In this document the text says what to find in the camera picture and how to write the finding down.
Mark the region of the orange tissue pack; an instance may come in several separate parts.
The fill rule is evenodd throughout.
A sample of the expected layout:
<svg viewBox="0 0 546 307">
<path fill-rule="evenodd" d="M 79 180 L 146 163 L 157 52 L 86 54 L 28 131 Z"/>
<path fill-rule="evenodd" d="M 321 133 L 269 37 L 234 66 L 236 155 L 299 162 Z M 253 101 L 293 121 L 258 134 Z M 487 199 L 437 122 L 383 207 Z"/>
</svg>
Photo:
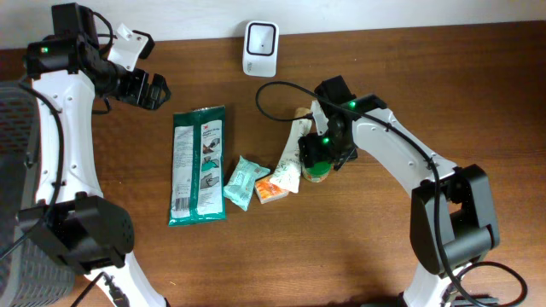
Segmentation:
<svg viewBox="0 0 546 307">
<path fill-rule="evenodd" d="M 278 186 L 273 184 L 270 179 L 271 175 L 260 178 L 254 184 L 254 191 L 258 196 L 261 204 L 265 204 L 274 200 L 279 200 L 289 195 L 288 190 L 279 188 Z"/>
</svg>

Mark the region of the green lid jar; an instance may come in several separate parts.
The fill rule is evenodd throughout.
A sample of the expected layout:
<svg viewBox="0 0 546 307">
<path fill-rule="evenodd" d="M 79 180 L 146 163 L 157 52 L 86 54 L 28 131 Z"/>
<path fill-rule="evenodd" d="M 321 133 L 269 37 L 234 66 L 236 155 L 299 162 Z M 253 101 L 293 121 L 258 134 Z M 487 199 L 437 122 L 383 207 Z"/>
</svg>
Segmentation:
<svg viewBox="0 0 546 307">
<path fill-rule="evenodd" d="M 324 161 L 315 163 L 312 167 L 303 165 L 302 175 L 309 182 L 322 182 L 327 178 L 331 169 L 332 165 Z"/>
</svg>

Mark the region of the teal tissue pack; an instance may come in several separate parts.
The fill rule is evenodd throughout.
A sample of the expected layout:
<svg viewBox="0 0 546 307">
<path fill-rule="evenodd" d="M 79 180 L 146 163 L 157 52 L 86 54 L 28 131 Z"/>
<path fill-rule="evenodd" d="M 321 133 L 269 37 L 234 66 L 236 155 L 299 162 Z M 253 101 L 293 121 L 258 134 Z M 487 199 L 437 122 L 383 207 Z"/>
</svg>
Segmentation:
<svg viewBox="0 0 546 307">
<path fill-rule="evenodd" d="M 270 174 L 270 169 L 249 161 L 242 156 L 228 183 L 224 186 L 224 197 L 247 211 L 253 195 L 254 184 Z"/>
</svg>

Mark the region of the white long snack pouch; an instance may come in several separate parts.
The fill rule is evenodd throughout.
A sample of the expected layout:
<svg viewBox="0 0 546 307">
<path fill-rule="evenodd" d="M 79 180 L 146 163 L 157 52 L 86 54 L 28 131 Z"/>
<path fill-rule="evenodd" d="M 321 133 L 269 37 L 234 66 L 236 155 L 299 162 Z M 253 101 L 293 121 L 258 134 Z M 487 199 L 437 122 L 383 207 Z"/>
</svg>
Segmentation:
<svg viewBox="0 0 546 307">
<path fill-rule="evenodd" d="M 270 178 L 270 182 L 278 188 L 297 194 L 301 177 L 299 159 L 299 139 L 311 131 L 311 119 L 297 119 L 292 122 L 290 133 L 282 156 Z"/>
</svg>

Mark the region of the green wipes package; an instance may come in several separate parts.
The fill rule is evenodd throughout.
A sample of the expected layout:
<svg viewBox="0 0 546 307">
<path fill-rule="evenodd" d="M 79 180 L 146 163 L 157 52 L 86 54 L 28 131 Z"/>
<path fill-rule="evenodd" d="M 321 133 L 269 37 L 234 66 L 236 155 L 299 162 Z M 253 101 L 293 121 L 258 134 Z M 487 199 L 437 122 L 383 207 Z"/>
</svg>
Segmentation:
<svg viewBox="0 0 546 307">
<path fill-rule="evenodd" d="M 173 116 L 170 227 L 226 218 L 224 128 L 224 106 Z"/>
</svg>

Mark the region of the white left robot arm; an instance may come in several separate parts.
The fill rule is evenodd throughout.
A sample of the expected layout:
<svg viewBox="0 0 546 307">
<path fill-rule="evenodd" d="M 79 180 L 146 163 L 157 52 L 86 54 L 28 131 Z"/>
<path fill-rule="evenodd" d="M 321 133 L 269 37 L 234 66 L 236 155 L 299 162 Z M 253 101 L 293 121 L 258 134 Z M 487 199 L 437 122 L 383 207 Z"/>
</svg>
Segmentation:
<svg viewBox="0 0 546 307">
<path fill-rule="evenodd" d="M 137 68 L 154 40 L 126 26 L 100 44 L 99 14 L 77 3 L 52 7 L 54 32 L 26 50 L 24 89 L 39 114 L 35 206 L 18 213 L 23 233 L 57 265 L 89 278 L 116 306 L 165 306 L 133 252 L 129 213 L 106 200 L 96 175 L 95 99 L 155 110 L 170 98 L 166 79 Z"/>
</svg>

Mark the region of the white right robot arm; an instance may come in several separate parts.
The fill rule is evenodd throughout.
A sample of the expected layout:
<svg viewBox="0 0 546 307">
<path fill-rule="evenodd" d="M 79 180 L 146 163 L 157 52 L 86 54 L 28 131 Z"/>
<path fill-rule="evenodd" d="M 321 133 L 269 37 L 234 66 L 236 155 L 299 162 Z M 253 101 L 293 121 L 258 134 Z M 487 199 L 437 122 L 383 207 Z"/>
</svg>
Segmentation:
<svg viewBox="0 0 546 307">
<path fill-rule="evenodd" d="M 363 150 L 411 198 L 410 244 L 418 259 L 410 285 L 392 306 L 473 306 L 461 278 L 500 243 L 489 178 L 477 166 L 460 167 L 405 129 L 378 96 L 356 97 L 341 76 L 312 92 L 316 132 L 299 139 L 306 170 L 321 163 L 339 170 Z"/>
</svg>

